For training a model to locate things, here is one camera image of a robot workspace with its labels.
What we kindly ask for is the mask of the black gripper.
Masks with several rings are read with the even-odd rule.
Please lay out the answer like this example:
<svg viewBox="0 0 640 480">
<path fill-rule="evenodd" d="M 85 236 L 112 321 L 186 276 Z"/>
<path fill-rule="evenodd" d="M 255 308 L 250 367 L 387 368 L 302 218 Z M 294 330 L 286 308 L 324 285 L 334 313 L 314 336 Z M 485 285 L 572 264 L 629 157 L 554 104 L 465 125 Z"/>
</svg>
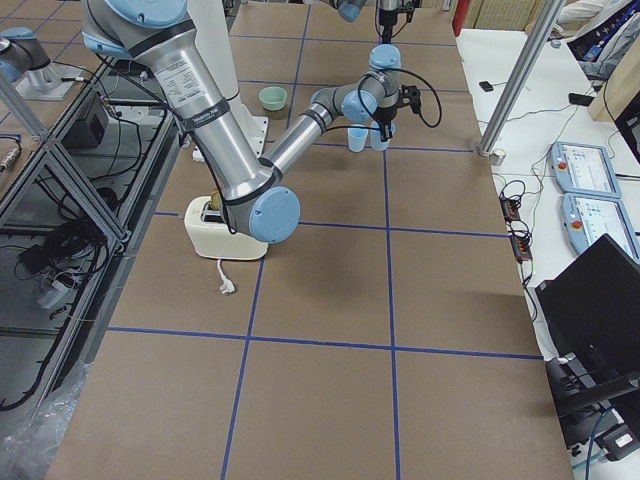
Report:
<svg viewBox="0 0 640 480">
<path fill-rule="evenodd" d="M 392 121 L 397 111 L 405 107 L 410 107 L 415 115 L 421 113 L 421 93 L 417 86 L 401 85 L 396 93 L 386 97 L 383 105 L 375 110 L 373 120 L 378 124 L 382 141 L 390 141 L 393 138 L 395 124 Z"/>
<path fill-rule="evenodd" d="M 394 37 L 393 30 L 401 15 L 405 16 L 405 22 L 400 27 L 400 32 L 407 24 L 412 22 L 414 14 L 414 2 L 405 0 L 379 0 L 376 2 L 375 29 L 381 38 L 382 44 L 390 44 Z"/>
</svg>

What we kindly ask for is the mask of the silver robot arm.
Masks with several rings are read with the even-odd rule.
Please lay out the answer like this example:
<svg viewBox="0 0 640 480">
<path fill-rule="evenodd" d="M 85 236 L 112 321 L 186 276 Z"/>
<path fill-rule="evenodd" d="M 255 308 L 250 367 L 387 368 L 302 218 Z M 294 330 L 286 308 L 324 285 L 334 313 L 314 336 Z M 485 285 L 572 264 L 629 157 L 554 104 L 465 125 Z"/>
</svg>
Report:
<svg viewBox="0 0 640 480">
<path fill-rule="evenodd" d="M 228 99 L 196 47 L 197 28 L 184 1 L 85 1 L 83 37 L 95 53 L 148 67 L 182 130 L 202 152 L 222 196 L 222 217 L 231 232 L 278 243 L 297 228 L 301 207 L 282 186 L 283 176 L 333 121 L 375 120 L 383 140 L 405 86 L 401 53 L 391 44 L 374 47 L 370 69 L 357 82 L 319 90 L 285 133 L 256 155 Z"/>
<path fill-rule="evenodd" d="M 348 23 L 355 22 L 366 6 L 365 0 L 322 0 L 322 3 L 336 10 Z M 374 30 L 381 44 L 391 44 L 396 33 L 399 17 L 405 16 L 405 25 L 412 22 L 416 6 L 420 2 L 402 0 L 375 1 Z"/>
</svg>

